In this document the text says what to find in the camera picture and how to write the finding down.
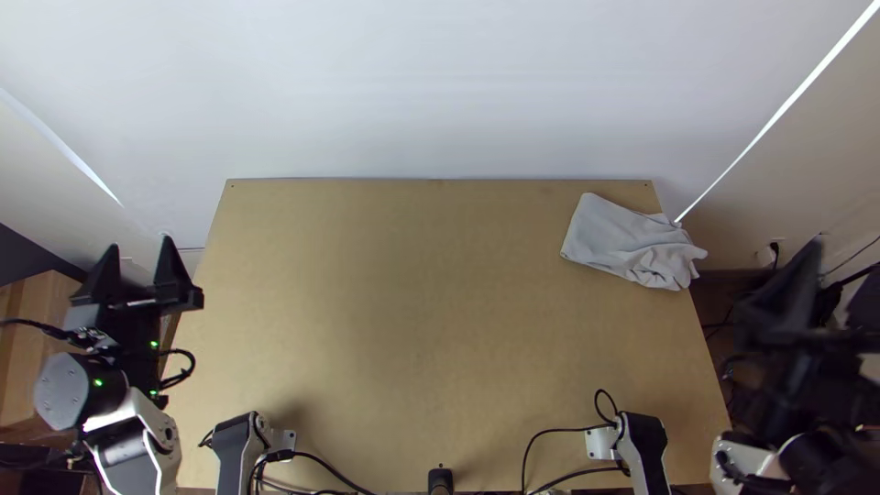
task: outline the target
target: black cable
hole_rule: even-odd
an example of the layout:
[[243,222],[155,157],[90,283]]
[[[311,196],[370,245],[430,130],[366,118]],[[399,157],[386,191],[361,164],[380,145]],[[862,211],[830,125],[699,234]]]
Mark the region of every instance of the black cable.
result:
[[58,451],[55,449],[51,449],[45,457],[41,459],[35,459],[27,463],[19,464],[15,462],[0,460],[0,471],[30,471],[31,469],[44,468],[45,466],[48,466],[49,464],[57,460],[64,459],[65,457],[72,457],[72,455],[67,451]]
[[847,259],[845,259],[845,260],[843,261],[843,263],[841,263],[840,265],[838,265],[838,266],[836,266],[836,267],[834,267],[834,268],[832,268],[832,269],[826,271],[825,273],[822,273],[820,276],[821,276],[821,277],[827,277],[828,275],[831,275],[832,273],[834,273],[835,271],[837,271],[838,268],[840,268],[840,267],[842,267],[843,265],[849,263],[850,261],[854,260],[855,257],[857,257],[857,256],[859,256],[860,254],[864,253],[864,251],[865,251],[866,249],[868,249],[869,247],[871,247],[871,246],[873,246],[874,244],[876,244],[877,241],[880,241],[880,236],[875,237],[873,241],[869,242],[869,243],[866,244],[864,247],[862,247],[861,249],[859,249],[858,251],[856,251],[852,256],[850,256],[850,257],[848,257]]
[[583,433],[588,430],[596,430],[599,428],[606,428],[607,424],[599,424],[596,426],[585,426],[583,428],[549,428],[547,430],[541,430],[540,432],[532,435],[532,439],[529,440],[529,445],[525,447],[525,453],[522,454],[522,469],[520,470],[520,488],[521,493],[525,494],[525,463],[529,458],[529,451],[532,450],[532,444],[534,441],[538,439],[541,435],[551,434],[551,433]]
[[259,481],[263,479],[263,471],[266,469],[266,463],[261,462],[257,466],[257,472],[254,473],[254,495],[259,495]]
[[771,271],[776,271],[776,267],[779,266],[779,243],[771,242],[770,249],[773,251],[773,267],[770,269]]
[[269,488],[274,488],[278,491],[283,491],[284,493],[288,493],[290,495],[348,495],[344,491],[336,491],[334,489],[321,489],[318,491],[302,491],[298,489],[287,489],[281,485],[276,485],[275,483],[271,483],[266,481],[263,478],[257,479],[258,484],[266,485]]
[[57,338],[59,340],[67,340],[67,334],[64,330],[61,330],[57,326],[52,326],[50,324],[44,324],[40,322],[35,322],[34,320],[28,320],[27,318],[6,318],[0,320],[0,326],[7,325],[27,325],[33,326],[34,328],[39,328],[42,330],[44,334],[50,336],[52,338]]
[[204,434],[202,437],[202,441],[199,442],[199,447],[207,446],[208,448],[213,448],[211,445],[211,440],[214,437],[214,430],[208,430],[208,433]]
[[247,475],[247,495],[253,493],[254,475],[257,474],[257,469],[264,464],[266,464],[266,459],[259,461],[250,469],[250,474]]
[[596,407],[596,414],[598,414],[600,418],[605,420],[605,423],[615,424],[614,421],[612,421],[611,419],[608,418],[608,416],[606,416],[605,414],[602,413],[602,409],[600,409],[600,407],[599,407],[599,396],[601,394],[604,394],[605,397],[608,397],[608,401],[611,402],[611,407],[614,408],[614,417],[616,418],[618,416],[617,404],[614,403],[614,399],[611,398],[611,394],[606,392],[604,389],[596,390],[596,394],[593,395],[593,405]]
[[550,490],[551,488],[554,487],[554,485],[557,485],[559,483],[562,483],[563,481],[566,481],[566,480],[569,480],[572,478],[576,478],[578,476],[583,476],[583,475],[593,474],[593,473],[602,473],[605,471],[620,471],[620,470],[621,469],[619,467],[595,467],[593,469],[584,469],[581,471],[575,471],[573,473],[568,473],[565,476],[556,478],[553,481],[550,481],[549,483],[545,483],[544,485],[541,485],[541,488],[536,489],[535,491],[532,492],[532,494],[540,493],[544,490]]
[[190,360],[189,368],[181,368],[181,372],[173,377],[166,378],[159,382],[159,390],[164,391],[170,389],[171,387],[182,383],[184,380],[190,378],[195,371],[195,356],[192,352],[183,349],[168,349],[159,353],[159,356],[168,356],[169,354],[180,354],[181,356],[186,357]]
[[360,493],[363,493],[364,495],[376,495],[372,491],[369,491],[368,489],[364,489],[364,488],[356,485],[352,480],[343,476],[342,473],[337,471],[333,466],[330,466],[329,464],[327,464],[326,462],[324,462],[321,458],[319,458],[317,456],[313,456],[312,454],[309,454],[308,452],[294,452],[293,456],[294,457],[305,457],[307,459],[311,459],[312,461],[320,464],[322,468],[326,469],[330,474],[335,476],[336,479],[347,484],[348,487],[351,488],[352,490],[356,490]]

